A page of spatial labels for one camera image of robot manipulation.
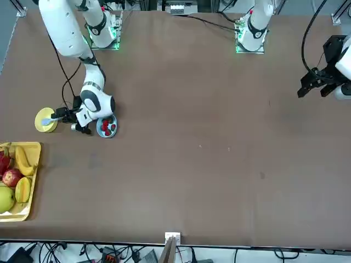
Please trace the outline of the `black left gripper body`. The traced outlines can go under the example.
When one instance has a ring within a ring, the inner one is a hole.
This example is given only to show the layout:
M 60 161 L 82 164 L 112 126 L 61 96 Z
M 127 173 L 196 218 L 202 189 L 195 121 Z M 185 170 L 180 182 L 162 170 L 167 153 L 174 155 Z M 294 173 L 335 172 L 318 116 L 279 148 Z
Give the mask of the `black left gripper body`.
M 332 35 L 323 45 L 326 68 L 348 68 L 348 36 Z

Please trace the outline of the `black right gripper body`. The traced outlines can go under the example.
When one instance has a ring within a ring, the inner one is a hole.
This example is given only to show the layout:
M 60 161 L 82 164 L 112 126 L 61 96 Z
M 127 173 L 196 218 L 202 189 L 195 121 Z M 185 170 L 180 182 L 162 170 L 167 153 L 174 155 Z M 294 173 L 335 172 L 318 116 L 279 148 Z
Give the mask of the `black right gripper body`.
M 69 110 L 69 116 L 75 116 L 76 117 L 76 113 L 78 113 L 80 111 L 81 104 L 82 104 L 81 97 L 80 96 L 74 96 L 73 97 L 72 109 Z M 79 131 L 82 134 L 87 134 L 87 135 L 91 135 L 92 134 L 92 131 L 89 129 L 89 125 L 87 124 L 85 127 L 82 127 L 79 124 L 78 119 L 77 119 L 77 123 L 72 123 L 71 129 L 74 130 L 74 131 Z

